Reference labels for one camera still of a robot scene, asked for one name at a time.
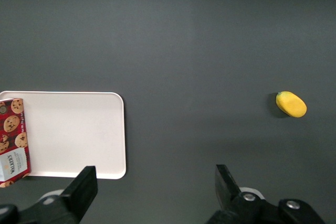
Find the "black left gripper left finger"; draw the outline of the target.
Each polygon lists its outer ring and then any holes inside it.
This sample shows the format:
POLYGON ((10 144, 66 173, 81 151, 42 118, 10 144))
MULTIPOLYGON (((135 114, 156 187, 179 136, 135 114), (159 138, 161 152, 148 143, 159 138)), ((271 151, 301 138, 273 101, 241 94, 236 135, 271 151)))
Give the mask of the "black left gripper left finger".
POLYGON ((80 223, 98 193, 95 166, 86 166, 62 190, 44 194, 29 208, 1 205, 1 223, 80 223))

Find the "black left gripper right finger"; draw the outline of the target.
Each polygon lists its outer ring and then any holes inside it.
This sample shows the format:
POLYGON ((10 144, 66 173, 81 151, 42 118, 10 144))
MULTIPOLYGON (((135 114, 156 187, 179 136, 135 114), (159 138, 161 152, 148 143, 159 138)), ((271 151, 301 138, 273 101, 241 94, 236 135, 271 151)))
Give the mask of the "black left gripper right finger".
POLYGON ((226 165, 216 165, 215 191, 221 210, 207 223, 324 223, 302 200, 281 199, 273 205, 260 191, 239 187, 226 165))

